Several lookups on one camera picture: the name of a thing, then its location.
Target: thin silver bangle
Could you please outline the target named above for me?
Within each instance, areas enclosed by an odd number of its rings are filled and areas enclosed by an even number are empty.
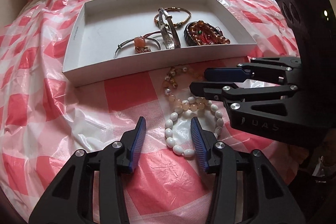
[[[161,44],[160,44],[159,41],[157,41],[155,38],[151,38],[151,37],[142,37],[142,38],[144,38],[145,40],[148,39],[148,40],[150,40],[150,41],[155,42],[156,45],[159,47],[159,50],[161,50]],[[118,45],[118,48],[117,48],[117,49],[115,50],[115,52],[114,52],[114,59],[116,58],[117,52],[118,52],[122,47],[124,47],[126,44],[128,44],[128,43],[134,41],[134,39],[136,39],[136,37],[135,37],[135,38],[132,38],[132,39],[129,39],[129,40],[127,40],[127,41],[122,42],[121,44],[119,44],[119,45]]]
[[[163,22],[163,15],[165,16],[165,19],[168,22],[168,25],[169,25],[171,34],[173,36],[174,42],[171,40],[171,38],[168,34],[168,31],[166,29],[166,26]],[[162,35],[164,44],[165,44],[167,49],[181,48],[181,42],[180,42],[179,36],[177,35],[176,29],[174,27],[174,23],[171,20],[172,18],[173,17],[171,15],[169,15],[168,12],[165,9],[163,9],[163,8],[159,9],[159,27],[160,27],[160,31],[161,31],[161,35]]]

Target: red and white plastic tablecloth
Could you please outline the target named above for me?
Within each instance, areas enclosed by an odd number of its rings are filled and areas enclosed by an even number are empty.
[[[17,211],[28,220],[43,191],[79,148],[103,149],[147,121],[139,167],[125,177],[125,199],[131,223],[203,224],[209,208],[212,176],[200,176],[196,161],[166,147],[164,123],[172,109],[162,93],[167,69],[137,73],[74,88],[62,74],[72,26],[89,0],[40,1],[13,24],[0,30],[0,184]],[[297,56],[292,31],[274,0],[218,0],[257,42],[251,57]],[[207,67],[236,66],[248,58],[188,65],[200,74]],[[175,95],[185,99],[193,79],[177,78]],[[298,163],[283,143],[232,129],[223,104],[225,127],[220,139],[240,151],[262,150],[289,183]],[[203,117],[214,130],[213,117]],[[176,130],[191,148],[190,120]]]

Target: ribbed blue pad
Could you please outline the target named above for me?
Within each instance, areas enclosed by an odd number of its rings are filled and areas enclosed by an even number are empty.
[[[200,167],[202,167],[204,172],[207,172],[209,169],[207,150],[205,148],[203,138],[201,137],[201,133],[197,127],[195,119],[192,119],[190,122],[190,132],[198,158],[198,164]]]
[[[128,165],[131,173],[138,166],[141,149],[142,149],[143,141],[145,140],[145,136],[146,136],[146,120],[143,118],[141,121],[139,130],[134,139],[132,149],[131,149],[131,160]]]
[[[217,68],[207,69],[204,77],[210,82],[237,82],[243,83],[249,79],[251,74],[245,72],[242,68]]]

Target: white cardboard box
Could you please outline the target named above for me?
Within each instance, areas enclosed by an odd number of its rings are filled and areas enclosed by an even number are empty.
[[[114,59],[118,44],[138,36],[159,31],[154,16],[159,8],[181,7],[192,13],[189,22],[203,20],[219,27],[230,39],[229,45],[188,47],[184,28],[177,31],[181,48],[167,50],[160,34],[155,43],[147,43],[152,52],[135,54],[134,44],[122,47]],[[188,14],[170,12],[173,22]],[[255,40],[239,21],[217,0],[92,0],[86,2],[70,35],[64,63],[64,75],[75,85],[86,85],[137,72],[248,55]]]

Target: silver bracelet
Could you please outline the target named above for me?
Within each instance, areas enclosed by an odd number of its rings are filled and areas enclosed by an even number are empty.
[[[171,40],[168,31],[166,29],[165,23],[163,22],[163,15],[165,16],[165,19],[168,22],[171,34],[173,36],[174,42]],[[163,9],[160,8],[159,9],[159,27],[160,27],[160,31],[161,31],[161,35],[163,38],[163,42],[166,46],[167,49],[171,49],[171,48],[181,48],[181,42],[179,39],[179,36],[177,35],[176,29],[174,27],[174,23],[171,20],[173,17],[171,15],[168,14],[168,12]]]
[[[135,38],[129,39],[129,40],[125,41],[125,42],[122,42],[121,44],[118,45],[118,48],[115,50],[115,53],[114,53],[114,59],[116,58],[117,52],[122,47],[124,47],[126,44],[128,44],[128,43],[130,43],[132,41],[135,41],[135,39],[137,39],[137,38],[142,39],[144,41],[146,39],[150,40],[150,41],[153,41],[159,47],[159,50],[161,50],[161,44],[155,38],[151,38],[151,37],[135,37]],[[149,46],[145,46],[145,45],[141,45],[141,47],[135,46],[135,50],[137,51],[137,53],[151,52],[151,48]]]

